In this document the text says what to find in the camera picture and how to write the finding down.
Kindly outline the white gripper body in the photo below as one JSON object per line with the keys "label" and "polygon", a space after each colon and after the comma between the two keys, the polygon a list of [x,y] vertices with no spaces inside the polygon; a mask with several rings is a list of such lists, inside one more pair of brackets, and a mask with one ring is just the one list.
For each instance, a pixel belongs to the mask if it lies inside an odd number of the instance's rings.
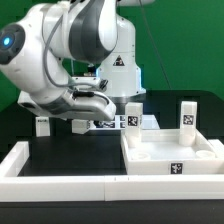
{"label": "white gripper body", "polygon": [[67,90],[50,104],[49,111],[69,119],[110,121],[115,117],[116,106],[98,91]]}

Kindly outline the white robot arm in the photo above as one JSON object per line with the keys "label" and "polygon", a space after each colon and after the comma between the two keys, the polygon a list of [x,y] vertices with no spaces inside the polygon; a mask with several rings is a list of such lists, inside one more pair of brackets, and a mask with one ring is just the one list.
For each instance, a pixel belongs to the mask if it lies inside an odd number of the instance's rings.
{"label": "white robot arm", "polygon": [[0,72],[37,116],[110,121],[118,97],[142,94],[135,28],[119,6],[137,0],[72,0],[33,6],[0,29]]}

